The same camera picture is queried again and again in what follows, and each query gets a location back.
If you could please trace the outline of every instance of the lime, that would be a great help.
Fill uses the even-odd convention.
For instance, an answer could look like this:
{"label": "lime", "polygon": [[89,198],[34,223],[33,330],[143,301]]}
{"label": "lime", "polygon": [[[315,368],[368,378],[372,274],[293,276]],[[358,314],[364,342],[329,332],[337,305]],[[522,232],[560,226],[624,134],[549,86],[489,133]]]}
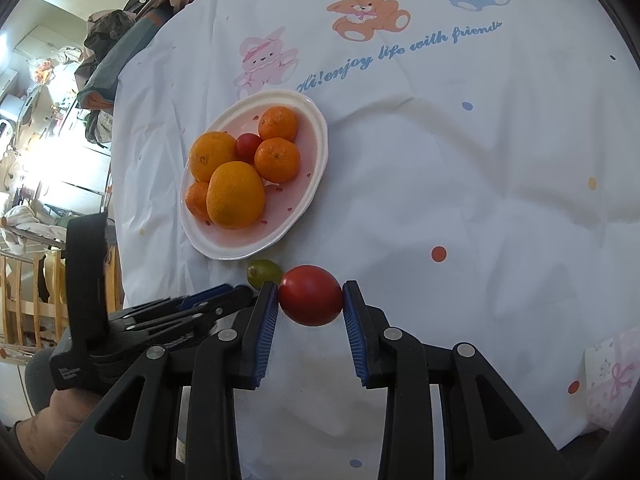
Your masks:
{"label": "lime", "polygon": [[264,282],[280,285],[282,269],[271,260],[255,260],[247,267],[246,279],[255,290],[260,290]]}

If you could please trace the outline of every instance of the pink fabric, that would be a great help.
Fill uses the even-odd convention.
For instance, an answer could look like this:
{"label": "pink fabric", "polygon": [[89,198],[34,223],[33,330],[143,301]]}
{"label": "pink fabric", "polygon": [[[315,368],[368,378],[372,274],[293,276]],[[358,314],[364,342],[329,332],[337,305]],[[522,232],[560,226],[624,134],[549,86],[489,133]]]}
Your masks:
{"label": "pink fabric", "polygon": [[589,348],[584,363],[588,419],[610,430],[640,377],[640,327]]}
{"label": "pink fabric", "polygon": [[[159,7],[167,0],[149,0],[136,16],[136,21],[142,18],[151,9]],[[189,0],[169,0],[169,4],[174,8],[174,14],[177,14],[187,6]]]}

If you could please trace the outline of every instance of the red tomato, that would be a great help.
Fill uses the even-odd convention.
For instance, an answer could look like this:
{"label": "red tomato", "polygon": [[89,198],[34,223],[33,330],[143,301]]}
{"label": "red tomato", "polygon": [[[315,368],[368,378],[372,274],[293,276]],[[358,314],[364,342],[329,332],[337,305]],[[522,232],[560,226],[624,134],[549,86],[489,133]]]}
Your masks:
{"label": "red tomato", "polygon": [[247,164],[254,163],[255,150],[258,149],[262,139],[254,134],[242,134],[236,139],[236,155]]}
{"label": "red tomato", "polygon": [[326,270],[302,265],[287,271],[278,289],[280,306],[296,323],[321,326],[342,310],[342,289]]}

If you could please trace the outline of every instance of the red dot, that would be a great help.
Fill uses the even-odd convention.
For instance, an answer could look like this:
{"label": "red dot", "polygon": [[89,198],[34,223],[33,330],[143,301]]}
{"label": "red dot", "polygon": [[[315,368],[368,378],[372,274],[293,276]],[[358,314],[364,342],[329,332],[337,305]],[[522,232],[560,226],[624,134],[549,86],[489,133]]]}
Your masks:
{"label": "red dot", "polygon": [[447,257],[447,250],[441,246],[434,247],[433,251],[431,251],[431,257],[434,262],[443,262]]}

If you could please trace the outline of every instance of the white cloth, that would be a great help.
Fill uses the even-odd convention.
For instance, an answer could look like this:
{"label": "white cloth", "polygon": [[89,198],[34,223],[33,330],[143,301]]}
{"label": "white cloth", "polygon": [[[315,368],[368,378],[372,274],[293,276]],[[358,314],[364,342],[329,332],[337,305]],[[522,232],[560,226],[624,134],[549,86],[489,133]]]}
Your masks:
{"label": "white cloth", "polygon": [[[40,223],[29,206],[17,205],[4,214],[7,225],[29,231],[36,235],[46,236],[50,239],[57,239],[66,242],[66,229],[57,225],[46,225]],[[26,254],[27,241],[25,238],[0,228],[2,238],[6,242],[9,250],[13,254]]]}
{"label": "white cloth", "polygon": [[[563,446],[586,427],[582,392],[567,393],[582,352],[640,323],[638,67],[597,0],[395,0],[400,14],[376,0],[363,21],[386,28],[363,42],[334,30],[348,36],[355,1],[196,0],[123,70],[112,155],[127,298],[244,282],[247,262],[189,244],[180,178],[246,64],[297,49],[288,79],[257,84],[316,102],[329,163],[260,256],[357,280],[423,342],[475,344]],[[281,27],[282,44],[267,41]],[[242,54],[247,39],[264,41]],[[342,318],[280,316],[267,377],[236,403],[246,476],[376,477],[385,393],[360,387]]]}

